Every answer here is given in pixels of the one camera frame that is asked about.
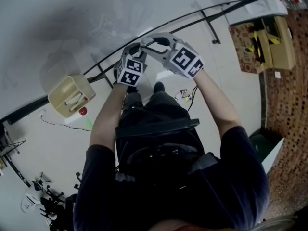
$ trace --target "brown tiled floor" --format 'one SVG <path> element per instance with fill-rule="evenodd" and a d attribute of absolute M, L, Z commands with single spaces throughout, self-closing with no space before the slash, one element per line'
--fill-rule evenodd
<path fill-rule="evenodd" d="M 289 11 L 296 66 L 266 71 L 266 129 L 285 137 L 269 172 L 271 201 L 266 218 L 293 213 L 308 204 L 308 12 Z"/>

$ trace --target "beige bin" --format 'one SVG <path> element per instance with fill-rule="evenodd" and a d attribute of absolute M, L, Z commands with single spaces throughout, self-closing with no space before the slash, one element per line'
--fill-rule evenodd
<path fill-rule="evenodd" d="M 86 77 L 84 75 L 72 75 L 65 77 L 61 83 L 49 93 L 48 100 L 52 107 L 64 118 L 69 118 L 94 97 L 95 92 Z"/>

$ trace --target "shoe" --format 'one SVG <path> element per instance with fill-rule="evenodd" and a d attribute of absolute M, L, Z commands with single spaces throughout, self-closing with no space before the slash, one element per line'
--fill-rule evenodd
<path fill-rule="evenodd" d="M 153 89 L 154 93 L 157 93 L 159 91 L 165 91 L 165 86 L 162 82 L 157 82 L 154 86 L 154 89 Z"/>
<path fill-rule="evenodd" d="M 127 88 L 127 93 L 138 92 L 136 87 L 129 86 Z"/>

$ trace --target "white tile floor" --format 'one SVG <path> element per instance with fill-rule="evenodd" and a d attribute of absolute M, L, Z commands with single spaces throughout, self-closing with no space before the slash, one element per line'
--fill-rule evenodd
<path fill-rule="evenodd" d="M 206 14 L 216 12 L 217 10 L 210 10 Z M 161 31 L 171 31 L 199 18 L 199 16 L 191 16 L 188 19 L 168 25 Z M 213 37 L 207 25 L 203 22 L 176 33 L 176 36 L 191 44 L 202 56 L 206 64 L 206 72 L 233 102 L 240 114 L 243 126 L 250 135 L 261 126 L 258 75 L 240 71 L 226 19 L 221 17 L 214 21 L 213 27 L 220 37 L 221 44 L 219 45 L 212 44 Z M 116 62 L 120 54 L 119 52 L 103 62 L 102 67 L 105 69 Z M 153 92 L 152 89 L 157 81 L 157 75 L 165 71 L 161 64 L 151 57 L 148 57 L 147 64 L 148 68 L 138 86 L 144 102 L 149 99 Z M 94 69 L 87 74 L 87 77 L 98 73 L 98 70 Z M 112 71 L 108 72 L 107 75 L 111 81 L 114 80 Z M 168 76 L 160 79 L 160 81 L 164 83 L 166 92 L 171 96 L 175 96 L 180 89 L 188 89 L 191 92 L 195 86 L 194 81 L 177 75 Z M 87 108 L 88 118 L 94 122 L 111 89 L 105 80 L 97 81 L 92 86 L 96 92 L 96 97 Z M 181 105 L 187 109 L 190 103 L 184 102 Z M 49 104 L 44 108 L 47 110 L 43 116 L 46 121 L 63 123 L 63 120 Z M 26 139 L 26 143 L 19 148 L 20 154 L 11 155 L 12 160 L 28 181 L 34 180 L 34 177 L 43 171 L 51 179 L 50 185 L 52 188 L 64 192 L 66 195 L 76 193 L 77 191 L 73 188 L 74 184 L 78 183 L 75 173 L 82 172 L 90 133 L 44 123 L 38 117 L 38 111 L 31 113 L 16 124 L 8 126 L 8 131 L 14 141 Z M 219 156 L 220 138 L 218 129 L 199 91 L 196 93 L 190 115 L 192 118 L 200 119 L 200 125 L 196 129 L 205 151 L 211 151 Z M 75 128 L 89 129 L 85 120 L 86 118 L 80 118 L 69 125 Z"/>

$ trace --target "forearm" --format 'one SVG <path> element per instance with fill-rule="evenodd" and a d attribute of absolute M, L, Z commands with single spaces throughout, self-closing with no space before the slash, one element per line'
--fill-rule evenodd
<path fill-rule="evenodd" d="M 200 71 L 194 80 L 219 129 L 220 137 L 230 128 L 241 125 L 234 105 L 205 71 Z"/>
<path fill-rule="evenodd" d="M 115 152 L 116 127 L 119 124 L 127 86 L 116 84 L 95 119 L 90 146 L 100 144 Z"/>

